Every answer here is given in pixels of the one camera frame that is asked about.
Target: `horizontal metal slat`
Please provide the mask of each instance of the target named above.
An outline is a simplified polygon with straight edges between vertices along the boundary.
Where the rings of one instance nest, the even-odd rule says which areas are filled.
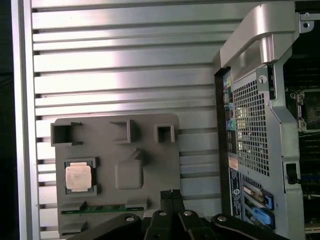
[[[218,163],[219,155],[208,154],[208,155],[197,155],[197,156],[181,156],[180,165],[196,165],[196,164],[210,164]]]
[[[216,132],[181,134],[178,144],[180,152],[217,150],[218,135]],[[55,148],[50,142],[37,143],[38,160],[54,159],[55,155]]]
[[[211,67],[58,74],[34,78],[36,94],[163,88],[214,83]]]
[[[73,30],[55,32],[37,32],[33,34],[34,43],[53,43],[63,41],[125,39],[136,37],[161,37],[168,35],[231,34],[239,25],[234,22],[168,25],[153,27],[130,27],[105,30]]]
[[[218,134],[216,132],[182,134],[178,137],[178,144],[180,152],[217,150]]]
[[[180,130],[202,129],[202,128],[210,129],[210,128],[217,127],[216,110],[177,112],[176,115],[178,116]],[[79,118],[92,117],[92,115],[84,114],[77,117]],[[36,137],[37,138],[51,137],[51,123],[54,123],[56,120],[57,118],[52,118],[48,120],[37,120],[35,122]]]
[[[58,210],[57,208],[45,208],[39,210],[40,227],[57,227]]]
[[[48,173],[56,171],[55,163],[38,164],[38,173]]]
[[[180,174],[208,174],[218,173],[219,163],[192,164],[180,166]]]
[[[216,101],[211,97],[211,98],[203,98],[203,99],[195,98],[195,99],[175,99],[175,100],[162,100],[162,101],[130,102],[130,103],[125,102],[125,103],[39,107],[35,109],[35,115],[50,116],[50,115],[92,114],[93,116],[95,113],[129,112],[129,111],[145,111],[145,110],[163,110],[163,112],[167,113],[168,109],[213,107],[215,105],[216,105]]]
[[[49,231],[41,231],[40,238],[42,240],[59,240],[59,232],[58,230],[49,230]]]
[[[168,90],[140,90],[133,92],[109,92],[76,95],[46,96],[35,99],[36,107],[121,103],[150,100],[175,100],[194,98],[215,98],[215,90],[210,87],[205,89],[168,89]]]
[[[221,198],[185,200],[185,209],[202,213],[205,217],[212,217],[222,212]]]
[[[179,4],[185,3],[186,0],[32,0],[33,8],[50,8],[50,7],[72,7],[72,6],[92,6],[92,5],[119,5],[119,4],[147,4],[147,3],[166,3]],[[190,4],[197,3],[197,0],[189,0]]]
[[[56,204],[57,188],[56,186],[40,186],[39,187],[39,204]]]
[[[155,37],[132,37],[122,39],[103,39],[103,40],[82,40],[82,41],[59,41],[44,42],[33,44],[34,51],[52,50],[73,50],[85,48],[104,48],[104,47],[129,47],[165,44],[194,44],[210,43],[223,44],[230,33],[225,34],[198,34],[198,35],[174,35],[174,36],[155,36]]]
[[[55,173],[40,173],[38,174],[39,183],[55,182],[56,174]]]
[[[34,12],[33,29],[242,20],[256,3],[170,5]]]
[[[159,65],[209,64],[221,45],[52,53],[33,57],[34,71],[58,72]]]
[[[218,176],[181,179],[183,196],[201,196],[220,194],[220,178]]]

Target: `gray plastic bracket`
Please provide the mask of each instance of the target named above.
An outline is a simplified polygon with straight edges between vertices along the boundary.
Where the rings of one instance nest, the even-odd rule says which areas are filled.
[[[61,227],[59,231],[62,236],[65,236],[65,235],[72,236],[72,235],[83,232],[83,230],[86,228],[86,225],[87,225],[86,222],[66,224],[63,227]]]
[[[136,141],[136,125],[135,121],[128,119],[127,121],[111,121],[111,124],[117,126],[115,144],[131,144]]]
[[[156,143],[174,143],[175,127],[173,124],[156,124],[154,126],[154,140]]]
[[[65,203],[60,207],[61,212],[67,211],[80,211],[86,205],[85,201],[81,202],[72,202],[72,203]]]
[[[143,208],[144,211],[146,211],[148,207],[148,199],[147,198],[129,199],[126,202],[125,207],[127,209]]]
[[[115,187],[119,190],[140,189],[143,185],[143,151],[137,149],[128,159],[115,165]]]
[[[92,188],[87,191],[87,192],[71,192],[69,191],[67,188],[66,189],[66,194],[69,197],[76,197],[76,198],[80,198],[80,197],[95,197],[98,195],[99,193],[99,186],[97,184],[95,184],[95,172],[92,171],[93,169],[95,169],[97,167],[97,165],[99,164],[98,158],[97,157],[85,157],[85,158],[70,158],[70,159],[66,159],[64,160],[64,167],[68,167],[70,166],[70,163],[87,163],[88,166],[90,166],[91,169],[91,176],[92,176],[92,183],[94,184],[92,186]]]
[[[51,146],[68,147],[81,145],[81,141],[73,139],[73,128],[81,125],[81,122],[70,122],[69,124],[51,123]]]

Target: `orange label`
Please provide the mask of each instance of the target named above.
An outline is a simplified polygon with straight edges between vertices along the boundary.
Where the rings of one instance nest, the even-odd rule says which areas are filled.
[[[229,157],[229,167],[238,171],[238,159]]]

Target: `label sticker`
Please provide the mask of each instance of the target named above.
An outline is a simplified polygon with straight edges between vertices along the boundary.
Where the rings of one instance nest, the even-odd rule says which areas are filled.
[[[229,157],[229,167],[238,171],[238,159]]]
[[[229,168],[231,215],[242,219],[241,182],[238,171]]]

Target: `usb port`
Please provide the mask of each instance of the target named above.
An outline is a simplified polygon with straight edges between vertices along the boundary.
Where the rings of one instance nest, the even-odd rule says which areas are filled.
[[[228,109],[228,110],[225,110],[225,119],[226,119],[227,121],[230,120],[230,110],[229,110],[229,109]]]
[[[228,140],[231,140],[231,138],[232,138],[230,131],[227,132],[227,138],[228,138]]]
[[[231,152],[231,151],[232,151],[232,143],[228,142],[228,152]]]

